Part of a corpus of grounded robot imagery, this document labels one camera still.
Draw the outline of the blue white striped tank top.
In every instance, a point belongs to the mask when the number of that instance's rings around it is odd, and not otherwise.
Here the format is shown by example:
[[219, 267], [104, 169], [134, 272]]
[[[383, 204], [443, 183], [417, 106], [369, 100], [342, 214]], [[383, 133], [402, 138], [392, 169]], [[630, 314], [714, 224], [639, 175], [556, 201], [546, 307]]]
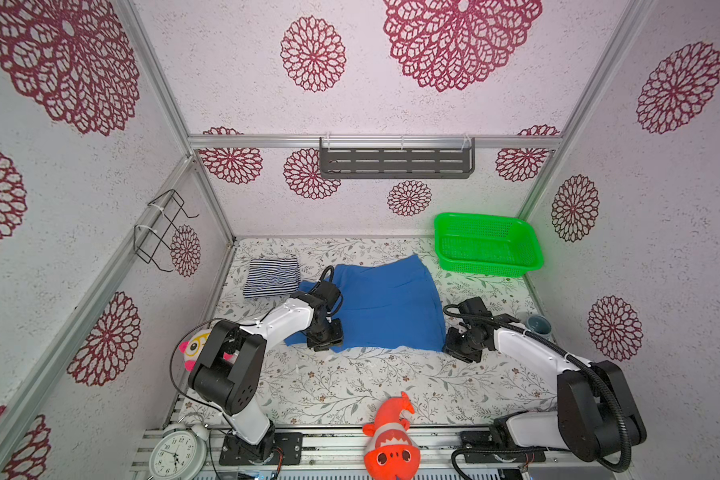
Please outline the blue white striped tank top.
[[246, 299], [289, 295], [298, 290], [301, 272], [295, 257], [253, 259], [243, 287]]

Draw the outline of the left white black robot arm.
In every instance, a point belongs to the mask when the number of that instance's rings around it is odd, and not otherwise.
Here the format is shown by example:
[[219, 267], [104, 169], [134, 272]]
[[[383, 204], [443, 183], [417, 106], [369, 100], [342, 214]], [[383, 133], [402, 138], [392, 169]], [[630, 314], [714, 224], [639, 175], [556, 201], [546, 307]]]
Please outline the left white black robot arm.
[[188, 386], [219, 408], [232, 426], [228, 451], [243, 462], [262, 464], [275, 454], [275, 427], [255, 399], [267, 351], [295, 333], [307, 347], [325, 351], [343, 343], [335, 317], [343, 296], [328, 280], [296, 292], [247, 324], [220, 320], [210, 331], [188, 378]]

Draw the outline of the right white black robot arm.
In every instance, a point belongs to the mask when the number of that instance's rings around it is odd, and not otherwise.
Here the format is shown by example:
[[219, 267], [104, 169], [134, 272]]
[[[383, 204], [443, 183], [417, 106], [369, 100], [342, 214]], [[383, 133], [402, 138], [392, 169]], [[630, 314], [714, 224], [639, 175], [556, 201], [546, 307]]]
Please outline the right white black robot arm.
[[565, 450], [615, 473], [630, 467], [632, 450], [646, 440], [647, 430], [619, 366], [574, 355], [515, 317], [492, 314], [479, 297], [448, 304], [443, 312], [460, 322], [446, 333], [446, 354], [478, 363], [486, 351], [501, 353], [532, 370], [556, 395], [553, 411], [520, 412], [494, 421], [487, 441], [475, 452], [525, 459]]

